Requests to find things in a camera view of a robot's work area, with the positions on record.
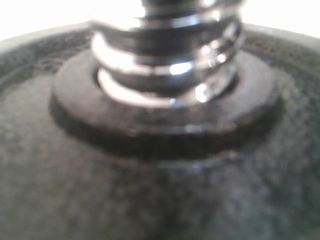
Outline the chrome threaded dumbbell bar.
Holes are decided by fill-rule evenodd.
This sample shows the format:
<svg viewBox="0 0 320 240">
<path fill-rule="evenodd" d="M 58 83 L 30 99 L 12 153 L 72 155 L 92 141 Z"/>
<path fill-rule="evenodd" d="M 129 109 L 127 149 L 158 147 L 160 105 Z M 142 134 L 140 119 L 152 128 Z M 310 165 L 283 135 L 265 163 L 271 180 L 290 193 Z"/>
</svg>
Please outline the chrome threaded dumbbell bar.
<svg viewBox="0 0 320 240">
<path fill-rule="evenodd" d="M 234 82 L 243 42 L 240 0 L 117 0 L 98 10 L 91 51 L 112 99 L 181 108 L 218 97 Z"/>
</svg>

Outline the black weight plate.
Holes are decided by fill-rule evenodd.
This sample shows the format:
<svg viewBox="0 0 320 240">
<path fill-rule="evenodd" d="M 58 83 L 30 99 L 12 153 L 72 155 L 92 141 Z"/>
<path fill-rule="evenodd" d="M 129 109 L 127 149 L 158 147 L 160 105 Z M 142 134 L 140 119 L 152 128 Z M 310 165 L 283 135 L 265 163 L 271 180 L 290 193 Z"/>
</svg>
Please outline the black weight plate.
<svg viewBox="0 0 320 240">
<path fill-rule="evenodd" d="M 0 44 L 3 240 L 317 240 L 320 41 L 247 24 L 186 108 L 106 95 L 86 24 Z"/>
</svg>

